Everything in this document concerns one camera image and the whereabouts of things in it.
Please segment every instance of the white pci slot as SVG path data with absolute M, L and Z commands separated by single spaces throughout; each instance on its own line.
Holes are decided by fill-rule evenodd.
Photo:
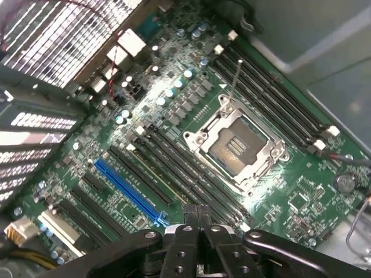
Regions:
M 85 255 L 74 247 L 74 243 L 79 238 L 79 234 L 71 227 L 65 220 L 60 218 L 58 215 L 53 215 L 51 211 L 45 210 L 39 216 L 38 219 L 43 223 L 49 230 L 51 230 L 55 236 L 57 236 L 73 253 L 78 257 Z

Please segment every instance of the red wire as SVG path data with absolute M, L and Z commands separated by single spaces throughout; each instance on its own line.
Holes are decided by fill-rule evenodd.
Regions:
M 115 32 L 115 30 L 111 26 L 110 22 L 103 15 L 101 15 L 97 10 L 90 7 L 88 4 L 80 3 L 80 2 L 77 2 L 76 0 L 60 0 L 60 2 L 66 3 L 66 4 L 71 3 L 71 4 L 74 4 L 74 5 L 83 7 L 85 9 L 89 9 L 92 13 L 94 13 L 96 16 L 100 17 L 108 25 L 108 27 L 109 27 L 109 29 L 111 30 L 112 33 Z M 1 49 L 6 48 L 4 37 L 5 37 L 5 30 L 8 26 L 8 24 L 9 24 L 9 22 L 12 19 L 14 19 L 15 15 L 22 9 L 22 7 L 25 4 L 28 4 L 28 3 L 30 3 L 30 0 L 23 0 L 23 1 L 19 2 L 19 4 L 16 7 L 14 7 L 14 9 L 12 9 L 11 11 L 9 11 L 7 13 L 6 17 L 2 21 L 1 28 L 0 28 L 0 33 L 1 33 L 0 47 L 1 47 Z M 113 76 L 114 76 L 114 71 L 115 71 L 116 56 L 117 56 L 117 48 L 115 49 L 114 59 L 112 61 L 111 78 L 108 81 L 108 92 L 109 92 L 111 97 L 113 97 L 113 84 L 114 84 Z

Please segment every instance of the green circuit board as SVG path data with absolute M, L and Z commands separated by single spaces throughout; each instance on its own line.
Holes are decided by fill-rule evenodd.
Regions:
M 194 163 L 199 163 L 187 151 L 183 133 L 186 130 L 197 131 L 220 107 L 217 97 L 231 91 L 231 86 L 221 79 L 212 67 L 199 67 L 200 59 L 205 56 L 203 52 L 205 46 L 210 44 L 216 35 L 225 37 L 231 31 L 230 27 L 213 18 L 203 18 L 198 13 L 198 7 L 187 6 L 187 9 L 185 9 L 182 5 L 174 6 L 170 11 L 156 18 L 155 24 L 158 26 L 158 30 L 148 42 L 149 45 L 156 44 L 162 49 L 160 57 L 153 57 L 152 59 L 154 63 L 161 64 L 161 75 L 146 73 L 148 64 L 134 65 L 129 73 L 136 80 L 148 83 L 147 96 L 139 103 L 128 102 L 123 107 L 117 107 L 114 104 L 110 107 L 103 107 L 98 102 L 87 121 L 67 140 L 44 171 L 35 176 L 15 201 L 13 208 L 21 207 L 25 215 L 39 224 L 37 216 L 46 207 L 43 203 L 35 203 L 33 196 L 42 191 L 45 196 L 52 197 L 56 203 L 63 199 L 69 200 L 88 221 L 94 223 L 110 240 L 119 240 L 120 238 L 107 225 L 90 213 L 89 209 L 81 205 L 70 194 L 73 187 L 80 186 L 98 206 L 103 208 L 129 233 L 143 228 L 153 228 L 163 232 L 164 227 L 155 226 L 127 196 L 123 195 L 97 171 L 94 162 L 98 158 L 104 158 L 158 211 L 166 212 L 171 224 L 182 223 L 182 205 L 191 202 L 191 200 L 179 189 L 179 186 L 175 186 L 174 182 L 168 179 L 166 173 L 160 171 L 161 168 L 158 165 L 143 159 L 133 151 L 127 150 L 128 145 L 131 144 L 130 138 L 137 133 L 137 127 L 150 121 L 158 126 L 168 139 L 178 144 Z M 192 40 L 191 32 L 201 22 L 207 22 L 209 30 L 198 40 Z M 184 36 L 179 36 L 180 28 L 185 32 Z M 327 117 L 303 93 L 293 86 L 246 40 L 243 38 L 238 38 L 238 40 L 247 53 L 270 74 L 278 77 L 283 86 L 314 115 L 325 123 L 329 122 Z M 189 69 L 192 70 L 192 78 L 181 77 L 183 72 Z M 183 82 L 182 89 L 173 88 L 176 80 Z M 172 109 L 173 103 L 181 99 L 188 89 L 200 87 L 204 81 L 210 84 L 205 96 L 200 99 L 199 103 L 192 105 L 192 110 L 187 112 L 184 119 L 180 119 L 178 125 L 175 126 L 169 122 L 165 115 Z M 119 84 L 120 82 L 116 85 L 116 90 L 121 90 Z M 167 100 L 165 106 L 159 106 L 157 99 L 162 97 L 167 89 L 171 88 L 174 89 L 174 98 Z M 280 129 L 270 123 L 264 115 L 255 111 L 238 92 L 235 93 L 235 98 L 243 102 L 248 109 L 254 111 L 272 131 L 285 138 Z M 118 125 L 115 118 L 123 109 L 130 110 L 133 116 L 126 125 Z M 246 226 L 264 229 L 303 245 L 315 247 L 330 235 L 330 232 L 345 219 L 347 214 L 363 198 L 362 194 L 357 191 L 350 195 L 342 195 L 336 191 L 332 187 L 334 176 L 337 173 L 352 172 L 357 175 L 360 186 L 367 186 L 368 170 L 321 160 L 297 149 L 289 140 L 285 141 L 290 159 L 287 162 L 278 162 L 243 196 L 233 192 L 224 182 L 216 182 L 224 188 L 225 194 L 232 196 L 237 202 L 243 204 L 252 216 L 250 220 L 240 219 L 236 221 L 234 223 L 236 230 L 243 231 Z M 77 142 L 79 150 L 75 150 L 73 147 Z M 140 175 L 148 177 L 155 186 L 161 188 L 171 198 L 172 204 L 170 206 L 164 205 L 158 197 L 153 195 L 148 186 L 141 184 L 119 161 L 107 153 L 107 149 L 111 145 L 115 145 L 125 153 L 130 163 L 141 170 Z M 328 146 L 338 153 L 351 154 L 355 158 L 365 157 L 357 145 L 343 134 L 330 139 Z M 90 172 L 104 181 L 106 189 L 98 193 L 84 183 L 81 177 L 86 172 Z M 41 181 L 44 181 L 46 185 L 42 189 L 38 185 Z M 87 231 L 83 230 L 67 215 L 61 213 L 61 216 L 79 233 L 85 233 L 89 236 Z M 47 239 L 45 235 L 41 235 L 41 237 L 52 248 L 54 243 Z

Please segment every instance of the black pcie slot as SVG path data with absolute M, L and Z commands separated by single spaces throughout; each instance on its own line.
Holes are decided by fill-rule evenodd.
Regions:
M 155 156 L 156 160 L 158 162 L 160 162 L 165 168 L 166 168 L 166 171 L 164 171 L 163 168 L 161 168 L 161 172 L 170 180 L 173 180 L 174 181 L 174 184 L 178 185 L 177 181 L 180 181 L 183 185 L 189 185 L 190 182 L 188 179 L 186 179 L 184 176 L 182 176 L 176 165 L 173 165 L 170 161 L 168 161 L 166 158 L 164 158 L 160 153 L 158 153 L 157 151 L 152 151 L 151 149 L 149 149 L 148 146 L 146 146 L 145 142 L 143 142 L 141 139 L 137 139 L 134 143 L 135 147 L 137 148 L 135 150 L 135 153 L 137 155 L 140 155 L 144 158 L 146 158 L 146 160 L 152 160 L 152 157 L 150 155 L 148 155 L 148 153 L 151 153 L 152 155 Z M 194 186 L 190 186 L 189 187 L 189 190 L 192 194 L 188 193 L 187 191 L 185 191 L 181 186 L 179 186 L 179 191 L 182 191 L 190 200 L 192 200 L 193 202 L 197 203 L 197 204 L 208 204 L 209 207 L 210 207 L 210 210 L 211 210 L 211 216 L 213 218 L 213 220 L 215 221 L 215 223 L 225 223 L 225 224 L 229 224 L 231 225 L 231 221 L 228 221 L 226 220 L 219 212 L 218 210 L 215 208 L 214 204 L 212 203 L 212 200 L 206 200 L 205 198 L 207 196 L 205 196 L 201 191 L 199 191 L 197 188 L 195 188 Z
M 218 202 L 225 211 L 228 212 L 229 215 L 233 216 L 235 219 L 239 218 L 240 215 L 238 215 L 230 206 L 225 204 L 224 200 L 220 198 L 220 196 L 213 192 L 213 189 L 210 188 L 207 184 L 205 184 L 202 180 L 199 179 L 199 176 L 197 173 L 195 173 L 194 169 L 191 168 L 191 165 L 187 165 L 186 161 L 180 156 L 179 152 L 176 152 L 176 150 L 170 150 L 170 146 L 164 146 L 163 141 L 161 138 L 157 137 L 157 134 L 150 133 L 150 141 L 158 148 L 160 149 L 169 159 L 174 161 L 184 173 L 186 173 L 187 176 L 189 176 L 195 183 L 203 190 L 206 194 L 208 194 L 212 199 L 214 199 L 215 202 Z
M 91 223 L 73 204 L 68 200 L 62 200 L 58 207 L 61 208 L 77 225 L 79 225 L 100 247 L 106 246 L 112 241 L 93 223 Z
M 214 62 L 214 69 L 225 81 L 227 81 L 229 84 L 232 84 L 234 73 L 228 70 L 228 68 L 226 68 L 222 62 L 216 60 Z M 246 86 L 241 80 L 238 80 L 235 88 L 244 98 L 246 98 L 250 102 L 253 107 L 257 108 L 270 120 L 270 122 L 279 127 L 280 131 L 283 132 L 283 134 L 289 140 L 291 140 L 291 142 L 293 142 L 298 147 L 306 146 L 306 143 L 295 132 L 292 131 L 287 122 L 277 117 L 274 111 L 270 110 L 265 103 L 254 98 L 248 93 L 248 91 L 250 90 L 249 86 Z
M 188 164 L 188 165 L 194 165 L 195 163 L 190 159 L 187 155 L 183 155 L 183 150 L 180 149 L 173 141 L 171 141 L 166 135 L 162 134 L 157 127 L 154 125 L 151 125 L 149 127 L 158 137 L 160 137 L 161 141 L 165 142 L 169 147 L 173 149 L 173 152 L 176 152 L 181 156 L 181 158 Z M 193 170 L 200 176 L 202 177 L 209 185 L 212 186 L 213 189 L 216 190 L 218 195 L 224 196 L 232 206 L 236 209 L 236 211 L 240 211 L 243 216 L 246 217 L 251 217 L 251 215 L 248 213 L 247 209 L 244 208 L 243 205 L 238 203 L 236 199 L 234 199 L 232 196 L 229 194 L 224 193 L 224 188 L 220 186 L 217 182 L 214 182 L 212 178 L 198 165 L 193 167 Z
M 76 186 L 71 191 L 73 197 L 87 207 L 101 222 L 109 227 L 118 237 L 123 239 L 129 233 L 119 223 L 117 223 L 103 208 L 91 199 L 81 188 Z
M 115 146 L 110 146 L 108 153 L 122 163 L 125 169 L 130 172 L 140 183 L 145 184 L 165 205 L 170 206 L 173 203 L 170 198 L 161 188 L 156 186 L 146 175 L 140 175 L 141 170 L 133 163 L 128 161 L 126 156 Z
M 261 76 L 263 76 L 267 81 L 270 82 L 271 85 L 279 89 L 280 93 L 284 97 L 286 97 L 296 108 L 300 109 L 300 112 L 315 126 L 317 129 L 321 129 L 323 124 L 321 121 L 312 114 L 312 112 L 304 106 L 299 100 L 295 99 L 290 93 L 290 91 L 279 81 L 275 80 L 267 70 L 261 66 L 258 62 L 255 61 L 248 53 L 244 52 L 244 50 L 237 44 L 233 43 L 230 45 L 231 49 L 241 55 L 246 61 L 248 61 L 255 69 L 259 72 Z
M 301 124 L 306 130 L 311 134 L 317 134 L 319 131 L 316 126 L 303 115 L 299 107 L 296 107 L 295 104 L 290 102 L 283 94 L 267 80 L 266 76 L 263 76 L 258 72 L 254 65 L 251 65 L 251 60 L 240 51 L 235 51 L 233 47 L 228 47 L 224 52 L 224 55 L 228 56 L 231 60 L 238 60 L 242 58 L 244 60 L 243 68 L 246 72 L 250 73 L 251 77 L 256 84 L 258 84 L 263 90 L 267 89 L 269 91 L 269 96 L 272 97 L 277 103 L 279 103 L 282 108 L 291 114 L 291 116 L 296 119 L 296 121 Z
M 82 180 L 85 181 L 90 187 L 92 187 L 98 193 L 102 192 L 106 187 L 104 184 L 96 178 L 92 173 L 85 173 L 83 175 Z
M 230 73 L 237 71 L 237 60 L 230 59 L 226 55 L 222 54 L 219 57 L 219 61 L 223 63 L 223 65 L 228 68 Z M 308 137 L 311 137 L 309 133 L 303 130 L 300 125 L 296 122 L 296 120 L 288 113 L 288 111 L 282 109 L 277 102 L 275 102 L 269 95 L 267 95 L 264 91 L 261 91 L 259 87 L 257 87 L 253 82 L 252 79 L 249 77 L 249 73 L 246 72 L 246 66 L 243 65 L 241 67 L 241 71 L 239 74 L 239 81 L 243 82 L 246 87 L 250 89 L 250 93 L 254 95 L 256 99 L 262 101 L 266 106 L 268 106 L 274 113 L 276 117 L 280 117 L 281 119 L 285 120 L 294 132 L 301 136 L 303 140 Z

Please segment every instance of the blue pcie slot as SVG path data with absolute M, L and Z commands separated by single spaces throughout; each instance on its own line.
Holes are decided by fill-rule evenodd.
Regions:
M 124 180 L 103 158 L 99 158 L 94 164 L 111 183 L 113 183 L 126 197 L 129 198 L 156 226 L 169 226 L 164 211 L 158 212 L 153 205 L 145 200 L 141 194 Z

